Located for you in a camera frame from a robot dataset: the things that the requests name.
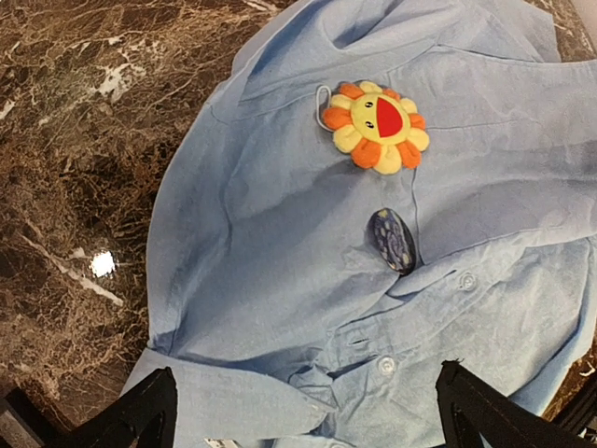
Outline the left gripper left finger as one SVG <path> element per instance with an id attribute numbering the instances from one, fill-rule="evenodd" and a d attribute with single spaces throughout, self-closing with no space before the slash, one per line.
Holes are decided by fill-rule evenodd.
<path id="1" fill-rule="evenodd" d="M 172 447 L 177 389 L 172 370 L 156 369 L 105 410 L 69 432 L 61 432 L 25 393 L 1 398 L 3 447 Z"/>

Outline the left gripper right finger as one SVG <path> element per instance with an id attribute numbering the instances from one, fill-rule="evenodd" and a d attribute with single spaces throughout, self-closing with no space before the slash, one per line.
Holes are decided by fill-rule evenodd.
<path id="1" fill-rule="evenodd" d="M 594 447 L 596 379 L 589 379 L 552 420 L 524 410 L 457 360 L 442 363 L 436 382 L 445 445 L 466 447 Z"/>

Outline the light blue shirt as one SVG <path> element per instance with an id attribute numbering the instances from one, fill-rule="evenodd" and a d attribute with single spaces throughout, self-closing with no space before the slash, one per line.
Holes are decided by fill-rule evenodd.
<path id="1" fill-rule="evenodd" d="M 165 173 L 177 447 L 441 447 L 446 360 L 540 415 L 596 324 L 596 64 L 524 1 L 299 1 Z"/>

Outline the round blue swirl badge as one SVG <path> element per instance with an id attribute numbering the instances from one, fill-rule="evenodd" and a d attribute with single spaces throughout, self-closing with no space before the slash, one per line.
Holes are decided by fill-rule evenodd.
<path id="1" fill-rule="evenodd" d="M 369 220 L 372 243 L 386 264 L 400 276 L 415 268 L 416 247 L 407 224 L 392 209 L 383 208 Z"/>

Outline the plush sunflower brooch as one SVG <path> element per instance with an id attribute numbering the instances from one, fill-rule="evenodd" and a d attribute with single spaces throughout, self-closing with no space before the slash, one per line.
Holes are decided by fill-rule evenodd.
<path id="1" fill-rule="evenodd" d="M 417 105 L 371 81 L 342 84 L 317 119 L 339 152 L 381 175 L 419 167 L 430 144 Z"/>

